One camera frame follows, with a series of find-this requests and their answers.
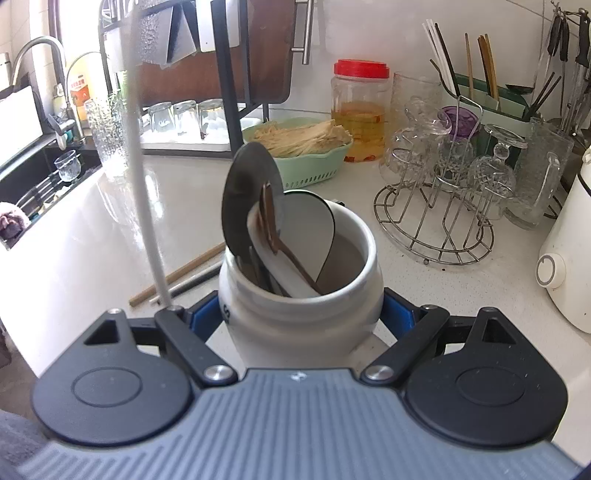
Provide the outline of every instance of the sink faucet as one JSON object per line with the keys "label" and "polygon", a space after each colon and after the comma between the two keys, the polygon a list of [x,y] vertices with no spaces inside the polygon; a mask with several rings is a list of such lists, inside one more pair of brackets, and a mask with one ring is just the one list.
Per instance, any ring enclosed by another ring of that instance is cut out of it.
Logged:
{"label": "sink faucet", "polygon": [[[66,114],[69,118],[69,120],[66,121],[66,125],[68,125],[69,128],[73,127],[74,140],[83,142],[84,141],[84,133],[82,132],[82,126],[80,124],[80,119],[78,118],[78,112],[76,111],[76,108],[72,107],[72,96],[70,94],[70,89],[66,85],[66,54],[64,52],[64,47],[59,42],[59,40],[57,40],[56,38],[53,38],[53,37],[42,36],[42,37],[33,38],[31,41],[29,41],[21,49],[21,51],[18,52],[17,58],[14,61],[14,72],[12,74],[12,87],[16,87],[16,85],[17,85],[18,72],[21,69],[22,58],[25,56],[25,53],[31,47],[34,47],[35,45],[40,44],[40,43],[47,43],[48,45],[51,46],[51,56],[53,58],[53,64],[57,65],[58,70],[59,70],[60,78],[58,81],[61,82],[61,84],[63,85],[65,96],[66,96]],[[56,130],[60,135],[63,134],[63,131],[61,128],[59,128],[59,126],[57,125],[57,122],[50,121],[50,124],[54,128],[54,130]]]}

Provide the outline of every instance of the white countertop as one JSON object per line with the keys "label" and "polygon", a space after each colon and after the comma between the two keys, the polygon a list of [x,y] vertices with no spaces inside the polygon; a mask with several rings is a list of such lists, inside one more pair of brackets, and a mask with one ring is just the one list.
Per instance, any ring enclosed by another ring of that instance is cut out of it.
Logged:
{"label": "white countertop", "polygon": [[[223,241],[220,202],[230,162],[146,157],[157,183],[157,236],[167,273]],[[384,283],[415,303],[438,304],[452,314],[475,315],[496,306],[562,376],[569,406],[554,441],[573,459],[591,461],[591,335],[573,327],[535,282],[546,220],[527,232],[506,219],[494,225],[495,245],[481,263],[425,266],[402,253],[378,225],[372,201],[383,186],[377,165],[346,164],[331,180],[310,187],[337,198],[374,232]],[[49,210],[16,246],[0,251],[0,318],[24,359],[40,375],[106,309],[149,316],[148,303],[128,299],[152,283],[131,193],[115,196],[102,171]],[[217,279],[178,298],[190,306],[217,287]],[[227,361],[240,363],[227,332],[210,341]]]}

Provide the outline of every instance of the wire rack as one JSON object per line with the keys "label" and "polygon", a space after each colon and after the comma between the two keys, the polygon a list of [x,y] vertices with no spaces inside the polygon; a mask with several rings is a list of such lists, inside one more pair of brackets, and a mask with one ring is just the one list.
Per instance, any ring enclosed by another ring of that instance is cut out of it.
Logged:
{"label": "wire rack", "polygon": [[374,214],[386,234],[402,249],[423,262],[444,265],[469,265],[485,258],[495,242],[488,219],[491,206],[501,200],[499,194],[470,186],[468,143],[482,118],[482,107],[468,98],[458,97],[456,128],[452,147],[456,145],[461,103],[479,109],[478,122],[458,158],[453,148],[444,160],[439,157],[425,162],[417,174],[417,163],[398,157],[398,181],[388,183],[374,198]]}

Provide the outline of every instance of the power button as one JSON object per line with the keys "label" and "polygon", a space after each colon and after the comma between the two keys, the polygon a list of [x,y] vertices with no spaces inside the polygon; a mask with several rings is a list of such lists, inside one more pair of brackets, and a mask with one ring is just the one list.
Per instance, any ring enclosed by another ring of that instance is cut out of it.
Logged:
{"label": "power button", "polygon": [[559,254],[544,254],[535,268],[535,279],[540,287],[558,288],[564,282],[566,265]]}

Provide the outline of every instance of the wooden chopstick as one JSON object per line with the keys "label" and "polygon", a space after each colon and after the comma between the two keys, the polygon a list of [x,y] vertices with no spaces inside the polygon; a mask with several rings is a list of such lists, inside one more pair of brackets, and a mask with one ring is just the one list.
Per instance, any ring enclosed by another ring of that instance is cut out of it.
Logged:
{"label": "wooden chopstick", "polygon": [[472,56],[470,56],[470,40],[468,34],[464,33],[466,37],[466,60],[468,62],[468,98],[474,100],[474,74],[472,73]]}
{"label": "wooden chopstick", "polygon": [[488,95],[492,97],[491,78],[489,74],[488,48],[486,48],[486,40],[481,35],[478,37],[478,47],[480,48],[480,56],[482,57],[482,66],[484,68],[484,77],[486,79],[486,90]]}
{"label": "wooden chopstick", "polygon": [[[226,248],[226,242],[222,242],[213,248],[210,248],[205,253],[202,253],[197,258],[193,258],[190,262],[184,264],[182,267],[176,269],[174,272],[166,275],[166,283],[171,284],[173,281],[177,281],[179,278],[184,277],[187,273],[195,270],[197,267],[203,265],[207,260],[211,260],[217,254],[220,254]],[[129,299],[129,306],[132,308],[137,307],[146,300],[156,295],[156,286],[146,288],[144,291],[138,293]]]}
{"label": "wooden chopstick", "polygon": [[491,64],[491,75],[492,75],[492,93],[493,93],[493,98],[498,102],[498,106],[497,108],[499,109],[499,111],[501,111],[501,99],[499,98],[499,86],[496,82],[496,70],[495,70],[495,59],[492,56],[492,49],[491,49],[491,41],[488,38],[488,33],[484,34],[485,36],[485,40],[486,40],[486,48],[488,49],[488,56],[489,56],[489,61]]}

